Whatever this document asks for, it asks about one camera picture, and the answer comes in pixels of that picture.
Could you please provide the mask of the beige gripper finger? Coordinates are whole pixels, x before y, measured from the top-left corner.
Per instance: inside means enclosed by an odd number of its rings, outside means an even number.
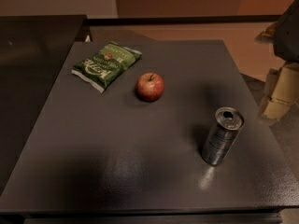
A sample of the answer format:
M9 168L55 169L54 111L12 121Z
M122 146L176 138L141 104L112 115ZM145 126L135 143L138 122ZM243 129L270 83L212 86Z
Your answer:
M272 42L274 40L277 24L274 22L269 25L265 30L261 31L257 36L256 40L261 42Z
M299 100L299 63L285 62L278 70L270 69L260 103L265 119L280 120Z

